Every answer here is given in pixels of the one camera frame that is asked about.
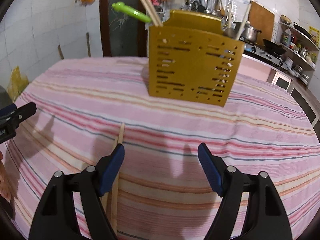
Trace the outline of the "person's left hand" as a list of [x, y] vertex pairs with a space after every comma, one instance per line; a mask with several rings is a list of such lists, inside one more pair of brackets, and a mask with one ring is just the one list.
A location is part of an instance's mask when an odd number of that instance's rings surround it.
[[1, 181], [0, 194], [7, 202], [10, 202], [12, 195], [10, 192], [7, 174], [6, 174], [5, 167], [2, 163], [2, 160], [3, 160], [3, 154], [2, 152], [0, 152], [0, 181]]

